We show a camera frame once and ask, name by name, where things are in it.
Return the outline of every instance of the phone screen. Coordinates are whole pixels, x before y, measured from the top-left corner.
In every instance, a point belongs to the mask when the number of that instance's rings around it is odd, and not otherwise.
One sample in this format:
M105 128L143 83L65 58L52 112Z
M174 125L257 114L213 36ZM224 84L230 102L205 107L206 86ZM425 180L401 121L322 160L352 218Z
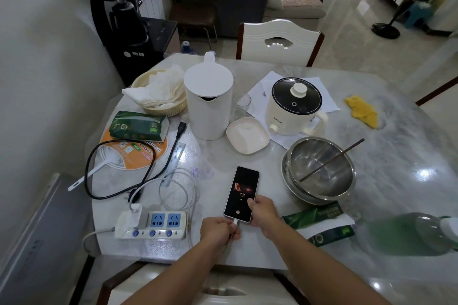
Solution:
M235 172L234 181L229 192L224 215L240 221L251 221L251 210L248 207L248 198L256 195L259 171L239 166Z

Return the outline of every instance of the pot handle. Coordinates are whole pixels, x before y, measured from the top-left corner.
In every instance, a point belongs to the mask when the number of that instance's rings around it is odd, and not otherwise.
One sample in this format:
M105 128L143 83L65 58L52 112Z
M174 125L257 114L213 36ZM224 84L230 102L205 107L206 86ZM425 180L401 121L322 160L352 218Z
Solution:
M323 135L324 130L326 129L326 124L328 123L328 116L326 115L326 112L323 110L318 110L318 112L315 114L315 117L318 117L321 121L321 123L318 123L315 129L310 129L310 128L304 128L302 132L304 132L307 135L310 136L316 136L316 135Z
M203 56L204 62L215 63L215 51L208 51Z

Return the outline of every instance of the white electric kettle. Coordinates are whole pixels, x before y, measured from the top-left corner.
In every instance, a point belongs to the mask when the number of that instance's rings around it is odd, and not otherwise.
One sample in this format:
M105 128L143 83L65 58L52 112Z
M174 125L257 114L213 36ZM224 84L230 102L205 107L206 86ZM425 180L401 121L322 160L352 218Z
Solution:
M203 140L222 137L229 124L234 77L207 52L203 63L185 72L184 83L192 133Z
M269 95L267 128L272 134L280 135L323 134L328 116L321 110L322 103L323 98L313 84L295 77L282 78L274 83ZM321 123L311 129L308 125L315 116Z

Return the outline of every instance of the chair backrest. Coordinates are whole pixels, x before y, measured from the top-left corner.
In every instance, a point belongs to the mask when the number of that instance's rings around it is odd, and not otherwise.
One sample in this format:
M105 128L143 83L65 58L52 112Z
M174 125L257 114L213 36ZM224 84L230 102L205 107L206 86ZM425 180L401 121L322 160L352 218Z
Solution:
M292 44L284 46L272 38L283 38ZM286 19L275 19L265 23L242 23L239 26L236 58L312 66L323 40L323 33L306 30Z

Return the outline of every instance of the blue stool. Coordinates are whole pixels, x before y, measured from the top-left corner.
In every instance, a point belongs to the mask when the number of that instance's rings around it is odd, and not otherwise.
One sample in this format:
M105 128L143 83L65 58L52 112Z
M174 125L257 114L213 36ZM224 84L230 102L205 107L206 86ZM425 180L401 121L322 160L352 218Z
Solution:
M407 17L404 22L404 28L411 28L419 19L426 23L434 14L431 5L423 1L414 1L414 3L401 15Z

